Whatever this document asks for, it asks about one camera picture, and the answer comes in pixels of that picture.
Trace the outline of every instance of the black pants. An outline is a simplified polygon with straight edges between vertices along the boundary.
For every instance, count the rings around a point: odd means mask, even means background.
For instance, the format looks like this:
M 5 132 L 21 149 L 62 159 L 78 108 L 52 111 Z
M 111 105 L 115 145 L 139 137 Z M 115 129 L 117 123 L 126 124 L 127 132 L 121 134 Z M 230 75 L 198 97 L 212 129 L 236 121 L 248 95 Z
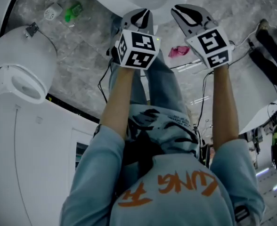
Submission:
M 257 34 L 258 41 L 267 49 L 277 63 L 277 44 L 269 35 L 268 31 L 262 30 Z M 277 86 L 277 67 L 273 62 L 266 59 L 263 54 L 255 49 L 250 54 L 253 62 L 264 72 L 268 79 Z

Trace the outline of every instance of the pink cloth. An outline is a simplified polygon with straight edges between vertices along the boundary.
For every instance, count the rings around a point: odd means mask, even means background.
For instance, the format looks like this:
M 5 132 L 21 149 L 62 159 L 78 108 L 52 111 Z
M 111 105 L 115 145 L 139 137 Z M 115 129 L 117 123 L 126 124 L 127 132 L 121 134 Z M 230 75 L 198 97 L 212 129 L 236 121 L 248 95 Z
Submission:
M 171 48 L 171 51 L 169 53 L 170 58 L 175 58 L 178 56 L 186 55 L 190 51 L 190 48 L 188 46 L 177 46 L 176 48 Z

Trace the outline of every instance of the jeans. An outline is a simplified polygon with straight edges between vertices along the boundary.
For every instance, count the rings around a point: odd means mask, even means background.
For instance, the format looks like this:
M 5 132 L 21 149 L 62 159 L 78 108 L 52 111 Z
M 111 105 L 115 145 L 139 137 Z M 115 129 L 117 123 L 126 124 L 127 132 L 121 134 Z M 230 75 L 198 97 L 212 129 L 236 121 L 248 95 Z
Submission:
M 277 63 L 277 44 L 269 35 L 268 31 L 259 31 L 256 38 L 267 49 L 267 51 L 271 54 Z M 264 72 L 268 79 L 277 86 L 277 67 L 275 64 L 266 59 L 257 49 L 252 51 L 249 56 L 251 57 L 252 61 Z
M 121 18 L 114 19 L 111 27 L 111 39 L 117 34 Z M 112 73 L 109 79 L 109 92 L 112 91 L 118 73 L 119 65 L 112 62 Z M 171 109 L 187 114 L 187 108 L 183 101 L 177 79 L 174 72 L 164 63 L 163 53 L 145 71 L 148 79 L 150 104 L 161 108 Z M 147 105 L 147 99 L 142 82 L 140 70 L 136 70 L 132 82 L 130 104 Z

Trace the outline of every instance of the floor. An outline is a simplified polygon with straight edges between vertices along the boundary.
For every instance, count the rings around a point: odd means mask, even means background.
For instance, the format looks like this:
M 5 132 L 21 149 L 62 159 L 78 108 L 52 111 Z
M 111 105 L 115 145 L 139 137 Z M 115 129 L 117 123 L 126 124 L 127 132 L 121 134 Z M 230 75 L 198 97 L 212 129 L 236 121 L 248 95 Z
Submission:
M 78 1 L 83 7 L 82 13 L 75 20 L 65 22 L 65 10 Z M 57 2 L 64 12 L 54 21 L 43 18 L 44 10 L 53 2 Z M 277 0 L 188 0 L 188 3 L 207 9 L 222 25 L 236 45 L 252 32 L 257 23 L 266 18 L 272 26 L 277 26 Z M 93 116 L 100 117 L 105 101 L 97 84 L 108 66 L 110 24 L 113 14 L 96 0 L 17 0 L 10 15 L 7 30 L 21 25 L 36 22 L 40 31 L 55 45 L 58 53 L 57 73 L 53 80 L 50 94 L 79 108 Z M 277 29 L 271 28 L 270 33 L 277 42 Z M 197 59 L 190 51 L 186 56 L 168 58 L 171 47 L 184 45 L 184 35 L 174 21 L 161 25 L 156 34 L 162 37 L 161 49 L 168 66 L 173 67 L 189 63 Z M 252 41 L 258 46 L 255 36 Z M 248 50 L 245 43 L 233 52 L 233 61 L 240 58 Z M 233 89 L 240 79 L 241 71 L 254 66 L 247 56 L 230 68 Z M 196 122 L 201 103 L 192 101 L 202 97 L 202 82 L 208 73 L 204 65 L 188 70 L 175 69 L 179 85 L 191 111 L 192 120 Z M 108 96 L 109 73 L 102 82 L 103 90 Z M 147 81 L 142 82 L 148 97 Z M 203 117 L 200 128 L 204 137 L 210 138 L 212 130 L 207 129 L 212 120 L 213 77 L 207 81 Z

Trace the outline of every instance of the gray marble floor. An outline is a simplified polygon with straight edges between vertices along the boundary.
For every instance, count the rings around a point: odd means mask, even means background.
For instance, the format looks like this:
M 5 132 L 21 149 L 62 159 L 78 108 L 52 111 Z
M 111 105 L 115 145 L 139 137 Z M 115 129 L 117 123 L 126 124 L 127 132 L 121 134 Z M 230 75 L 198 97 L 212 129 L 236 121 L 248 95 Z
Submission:
M 83 11 L 78 18 L 66 23 L 65 10 L 75 1 L 82 4 Z M 54 21 L 47 21 L 43 18 L 43 13 L 53 2 L 62 6 L 64 11 Z M 224 27 L 228 38 L 235 44 L 239 44 L 252 32 L 262 18 L 277 26 L 277 0 L 188 0 L 188 3 L 207 9 Z M 54 43 L 58 53 L 57 73 L 50 93 L 91 115 L 100 117 L 105 102 L 97 84 L 108 66 L 106 50 L 109 46 L 112 17 L 112 12 L 96 0 L 17 0 L 7 30 L 36 22 L 40 31 Z M 277 42 L 277 29 L 271 28 L 270 33 Z M 172 47 L 184 45 L 184 35 L 174 21 L 161 25 L 157 36 L 162 37 L 161 48 L 170 67 L 197 59 L 191 51 L 183 57 L 168 58 Z M 259 46 L 254 35 L 251 39 Z M 234 60 L 246 53 L 248 48 L 247 44 L 237 48 L 233 53 Z M 247 56 L 230 68 L 234 90 L 241 71 L 249 66 L 253 66 L 253 63 Z M 181 72 L 176 69 L 175 73 L 195 122 L 200 113 L 201 103 L 192 105 L 191 101 L 202 97 L 202 82 L 208 71 L 204 65 L 200 65 Z M 108 80 L 109 74 L 102 82 L 106 96 Z M 142 81 L 148 96 L 147 81 L 145 78 L 142 78 Z M 212 83 L 213 77 L 210 76 L 205 92 L 209 99 L 204 103 L 201 128 L 208 127 L 212 120 Z M 205 131 L 204 136 L 210 137 L 211 129 Z

